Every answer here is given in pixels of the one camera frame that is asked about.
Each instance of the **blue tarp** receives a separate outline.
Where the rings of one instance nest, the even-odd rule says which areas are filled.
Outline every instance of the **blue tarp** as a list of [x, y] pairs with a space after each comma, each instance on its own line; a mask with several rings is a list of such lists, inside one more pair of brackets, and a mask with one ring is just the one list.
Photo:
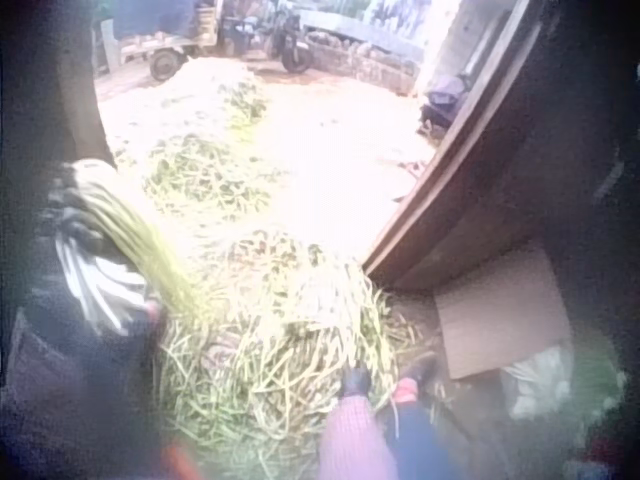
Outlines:
[[163, 32], [181, 37], [197, 35], [199, 0], [116, 0], [113, 33], [117, 40]]

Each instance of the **cardboard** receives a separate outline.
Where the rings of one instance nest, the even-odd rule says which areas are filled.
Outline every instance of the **cardboard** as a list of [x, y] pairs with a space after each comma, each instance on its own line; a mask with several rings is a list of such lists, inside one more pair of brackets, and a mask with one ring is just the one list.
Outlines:
[[434, 298], [453, 379], [510, 365], [571, 337], [538, 241], [437, 289]]

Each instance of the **dirt ground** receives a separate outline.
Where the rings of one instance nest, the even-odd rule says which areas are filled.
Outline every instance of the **dirt ground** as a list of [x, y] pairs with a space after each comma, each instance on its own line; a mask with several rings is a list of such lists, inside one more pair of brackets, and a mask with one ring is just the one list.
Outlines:
[[[272, 220], [363, 259], [415, 183], [401, 165], [424, 164], [434, 154], [415, 133], [415, 100], [316, 70], [292, 76], [277, 62], [246, 65], [264, 80], [268, 102], [253, 148], [289, 173]], [[96, 90], [103, 102], [154, 85], [141, 62], [99, 78]]]

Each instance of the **dark clothing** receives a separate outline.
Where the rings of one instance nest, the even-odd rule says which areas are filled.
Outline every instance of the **dark clothing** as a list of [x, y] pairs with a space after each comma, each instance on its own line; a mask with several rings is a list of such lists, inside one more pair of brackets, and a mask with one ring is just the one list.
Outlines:
[[449, 128], [453, 123], [443, 112], [425, 103], [420, 109], [420, 122], [424, 125], [427, 120], [442, 128]]
[[[0, 162], [0, 355], [6, 365], [25, 276], [27, 245], [48, 183], [62, 162], [113, 164], [91, 67], [91, 10], [85, 0], [3, 2]], [[0, 372], [0, 385], [4, 371]]]
[[399, 480], [458, 479], [447, 451], [438, 443], [424, 406], [407, 402], [397, 404], [396, 408], [397, 428], [395, 415], [388, 415], [385, 437], [396, 460]]
[[13, 333], [0, 393], [7, 478], [167, 478], [148, 408], [123, 393], [121, 358], [101, 340], [53, 348], [22, 313]]

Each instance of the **white plastic bag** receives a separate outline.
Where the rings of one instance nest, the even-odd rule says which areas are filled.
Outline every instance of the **white plastic bag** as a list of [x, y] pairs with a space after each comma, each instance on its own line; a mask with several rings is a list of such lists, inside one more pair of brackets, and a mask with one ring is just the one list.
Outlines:
[[531, 419], [558, 411], [571, 396], [573, 349], [554, 345], [501, 370], [509, 415]]

